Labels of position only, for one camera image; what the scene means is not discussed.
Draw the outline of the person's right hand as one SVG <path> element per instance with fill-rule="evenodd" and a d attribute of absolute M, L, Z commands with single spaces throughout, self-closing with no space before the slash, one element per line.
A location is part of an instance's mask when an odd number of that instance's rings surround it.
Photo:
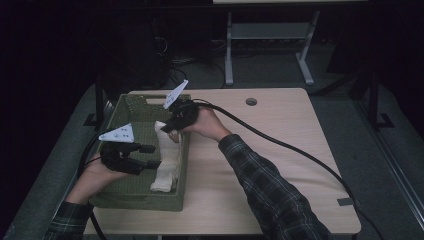
<path fill-rule="evenodd" d="M 222 124 L 215 112 L 207 107 L 201 107 L 196 122 L 181 129 L 181 132 L 195 132 L 216 142 L 220 142 L 224 137 L 232 134 Z"/>

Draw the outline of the white towel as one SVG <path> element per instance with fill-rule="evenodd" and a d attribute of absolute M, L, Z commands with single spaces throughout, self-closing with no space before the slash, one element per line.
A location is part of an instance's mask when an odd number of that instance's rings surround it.
<path fill-rule="evenodd" d="M 173 130 L 166 133 L 162 130 L 163 122 L 156 121 L 154 130 L 159 142 L 160 165 L 156 170 L 156 177 L 150 186 L 153 192 L 168 193 L 176 188 L 180 175 L 182 136 Z"/>

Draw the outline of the person's left hand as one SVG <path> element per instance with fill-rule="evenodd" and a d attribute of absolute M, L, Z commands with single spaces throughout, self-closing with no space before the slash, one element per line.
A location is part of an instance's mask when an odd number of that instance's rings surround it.
<path fill-rule="evenodd" d="M 125 177 L 128 177 L 127 173 L 110 170 L 101 162 L 100 155 L 95 154 L 84 167 L 84 171 L 65 198 L 65 201 L 86 205 L 93 196 L 107 185 Z"/>

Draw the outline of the white metal frame desk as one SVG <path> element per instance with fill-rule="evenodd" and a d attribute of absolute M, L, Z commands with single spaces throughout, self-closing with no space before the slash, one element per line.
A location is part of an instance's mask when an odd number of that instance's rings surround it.
<path fill-rule="evenodd" d="M 357 3 L 367 0 L 212 0 L 214 6 L 229 7 L 226 25 L 226 54 L 225 54 L 225 84 L 234 84 L 232 42 L 234 40 L 302 40 L 303 48 L 295 53 L 296 61 L 302 73 L 303 79 L 308 86 L 314 84 L 306 62 L 306 57 L 317 28 L 319 17 L 323 11 L 322 4 Z M 287 10 L 289 5 L 300 7 L 305 4 L 311 7 L 311 15 L 308 21 L 289 22 L 234 22 L 233 14 L 235 7 L 256 8 L 270 7 L 272 10 Z"/>

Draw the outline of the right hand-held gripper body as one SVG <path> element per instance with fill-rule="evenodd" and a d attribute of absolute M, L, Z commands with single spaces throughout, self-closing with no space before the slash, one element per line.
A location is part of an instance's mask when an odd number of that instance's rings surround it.
<path fill-rule="evenodd" d="M 183 82 L 175 89 L 166 95 L 163 107 L 171 112 L 171 117 L 166 121 L 179 121 L 181 129 L 194 124 L 198 117 L 199 106 L 191 99 L 183 99 L 180 94 L 185 89 L 188 80 L 184 79 Z"/>

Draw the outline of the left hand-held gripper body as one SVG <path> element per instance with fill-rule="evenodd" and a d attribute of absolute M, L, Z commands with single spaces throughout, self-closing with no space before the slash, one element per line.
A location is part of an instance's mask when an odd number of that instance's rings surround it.
<path fill-rule="evenodd" d="M 135 142 L 131 123 L 108 130 L 98 136 L 102 142 L 100 148 L 101 162 L 110 170 L 131 175 L 139 175 L 143 170 L 142 163 L 129 157 L 131 152 L 141 149 Z"/>

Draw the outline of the dark equipment block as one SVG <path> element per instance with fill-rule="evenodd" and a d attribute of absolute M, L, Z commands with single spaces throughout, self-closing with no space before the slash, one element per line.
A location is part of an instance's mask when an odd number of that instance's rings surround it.
<path fill-rule="evenodd" d="M 122 92 L 160 89 L 167 81 L 151 24 L 144 19 L 110 19 L 98 35 L 109 82 Z"/>

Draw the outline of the black upright post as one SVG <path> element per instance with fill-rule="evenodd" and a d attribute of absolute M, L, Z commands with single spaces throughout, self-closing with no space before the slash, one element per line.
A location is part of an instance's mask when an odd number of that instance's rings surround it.
<path fill-rule="evenodd" d="M 379 79 L 373 73 L 369 85 L 369 100 L 368 100 L 368 121 L 375 131 L 380 131 L 382 128 L 393 128 L 394 124 L 386 113 L 378 110 L 379 103 Z"/>
<path fill-rule="evenodd" d="M 95 112 L 90 113 L 85 122 L 85 126 L 92 126 L 95 130 L 99 130 L 104 121 L 104 93 L 102 85 L 102 75 L 98 74 L 95 84 Z"/>

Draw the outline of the aluminium frame rail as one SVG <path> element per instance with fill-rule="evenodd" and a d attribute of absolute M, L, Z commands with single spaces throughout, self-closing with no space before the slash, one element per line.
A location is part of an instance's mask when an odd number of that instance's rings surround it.
<path fill-rule="evenodd" d="M 369 116 L 368 109 L 362 102 L 354 101 L 353 104 L 380 149 L 388 165 L 389 172 L 411 213 L 421 230 L 424 232 L 424 200 L 421 199 L 416 189 L 411 184 L 399 163 L 400 158 L 394 154 L 394 149 L 389 146 L 382 133 L 385 129 L 394 129 L 395 125 L 386 113 L 378 113 L 376 117 L 373 118 Z"/>
<path fill-rule="evenodd" d="M 125 173 L 107 168 L 96 153 L 77 170 L 77 180 L 62 201 L 42 240 L 83 240 L 88 219 L 93 213 L 89 200 Z"/>

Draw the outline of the green woven basket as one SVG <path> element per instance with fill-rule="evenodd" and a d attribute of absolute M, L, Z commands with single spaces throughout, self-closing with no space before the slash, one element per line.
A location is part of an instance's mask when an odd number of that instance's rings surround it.
<path fill-rule="evenodd" d="M 163 108 L 165 97 L 156 94 L 123 94 L 111 116 L 108 127 L 116 129 L 132 124 L 135 142 L 153 145 L 152 154 L 131 152 L 129 157 L 138 161 L 160 160 L 159 142 L 154 125 L 156 121 L 165 122 L 171 113 Z M 143 169 L 139 175 L 117 180 L 104 188 L 92 204 L 98 208 L 138 209 L 179 212 L 183 209 L 190 136 L 182 134 L 180 175 L 176 188 L 168 193 L 153 192 L 151 184 L 157 169 Z"/>

